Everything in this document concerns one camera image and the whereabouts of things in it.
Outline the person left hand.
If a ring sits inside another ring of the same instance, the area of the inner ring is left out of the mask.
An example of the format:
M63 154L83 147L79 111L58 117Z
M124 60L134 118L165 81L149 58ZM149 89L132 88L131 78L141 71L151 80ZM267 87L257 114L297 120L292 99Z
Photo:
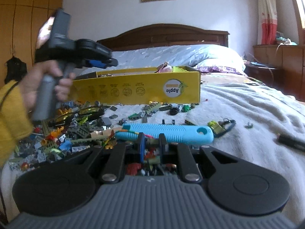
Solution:
M28 112L35 107L38 88L45 74L49 74L53 77L60 77L63 73L60 70L57 61L49 60L36 64L19 83L23 103ZM74 79L75 74L71 72L68 78L60 79L59 83L55 86L54 92L59 101L67 101Z

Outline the yellow sleeve forearm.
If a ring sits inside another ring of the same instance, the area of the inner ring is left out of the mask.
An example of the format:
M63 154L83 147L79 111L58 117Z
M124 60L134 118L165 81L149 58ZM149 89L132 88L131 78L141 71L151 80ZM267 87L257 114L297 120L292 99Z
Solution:
M29 136L32 130L18 83L11 81L1 88L1 166L8 160L19 140Z

